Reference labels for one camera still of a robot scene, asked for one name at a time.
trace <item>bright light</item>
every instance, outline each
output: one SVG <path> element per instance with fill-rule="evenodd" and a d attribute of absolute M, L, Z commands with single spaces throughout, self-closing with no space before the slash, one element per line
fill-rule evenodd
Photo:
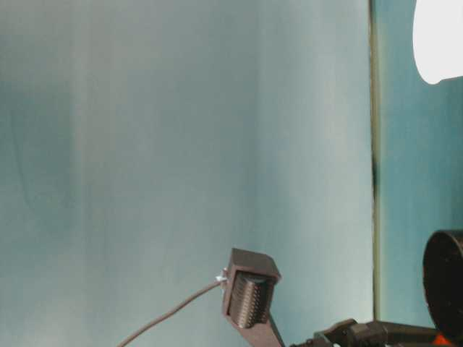
<path fill-rule="evenodd" d="M 463 0 L 417 0 L 413 54 L 431 85 L 463 76 Z"/>

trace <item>black round object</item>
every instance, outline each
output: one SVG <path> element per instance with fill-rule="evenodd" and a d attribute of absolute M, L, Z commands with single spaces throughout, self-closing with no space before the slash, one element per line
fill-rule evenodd
<path fill-rule="evenodd" d="M 455 343 L 463 342 L 463 231 L 437 231 L 423 259 L 423 284 L 436 327 Z"/>

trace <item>light blue backdrop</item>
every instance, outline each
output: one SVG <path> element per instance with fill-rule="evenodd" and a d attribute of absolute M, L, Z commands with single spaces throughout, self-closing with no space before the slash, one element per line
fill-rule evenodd
<path fill-rule="evenodd" d="M 258 244 L 286 340 L 373 315 L 368 3 L 265 0 Z"/>
<path fill-rule="evenodd" d="M 415 1 L 374 1 L 378 313 L 431 325 L 422 254 L 435 230 L 463 226 L 463 80 L 428 85 L 412 50 Z"/>
<path fill-rule="evenodd" d="M 0 42 L 0 345 L 115 346 L 231 247 L 288 343 L 371 318 L 364 1 L 2 1 Z M 134 346 L 246 346 L 220 301 Z"/>

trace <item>vertical edge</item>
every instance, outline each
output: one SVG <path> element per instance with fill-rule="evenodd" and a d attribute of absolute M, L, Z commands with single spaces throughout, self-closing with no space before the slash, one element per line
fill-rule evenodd
<path fill-rule="evenodd" d="M 370 117 L 373 174 L 373 318 L 381 318 L 381 248 L 380 248 L 380 187 L 379 159 L 381 125 L 379 118 L 378 28 L 375 21 L 375 0 L 368 0 L 370 40 Z"/>

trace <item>cable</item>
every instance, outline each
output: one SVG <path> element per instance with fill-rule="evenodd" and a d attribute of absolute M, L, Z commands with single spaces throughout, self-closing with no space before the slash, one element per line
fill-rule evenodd
<path fill-rule="evenodd" d="M 200 291 L 197 291 L 193 295 L 187 297 L 183 302 L 178 304 L 176 307 L 171 309 L 169 312 L 163 314 L 162 316 L 160 316 L 160 317 L 156 318 L 155 320 L 149 322 L 147 325 L 141 327 L 139 330 L 135 331 L 133 334 L 131 334 L 131 336 L 129 336 L 128 338 L 123 340 L 119 345 L 117 345 L 117 347 L 125 347 L 125 346 L 127 346 L 129 343 L 131 343 L 138 336 L 142 335 L 146 330 L 151 329 L 155 325 L 157 325 L 157 324 L 163 322 L 164 320 L 172 317 L 178 311 L 180 311 L 185 306 L 187 306 L 191 301 L 197 299 L 198 297 L 202 296 L 203 294 L 206 294 L 211 289 L 214 289 L 215 287 L 220 286 L 223 281 L 224 281 L 223 279 L 216 280 L 215 282 L 211 283 L 209 286 L 207 286 L 207 287 L 201 289 Z"/>

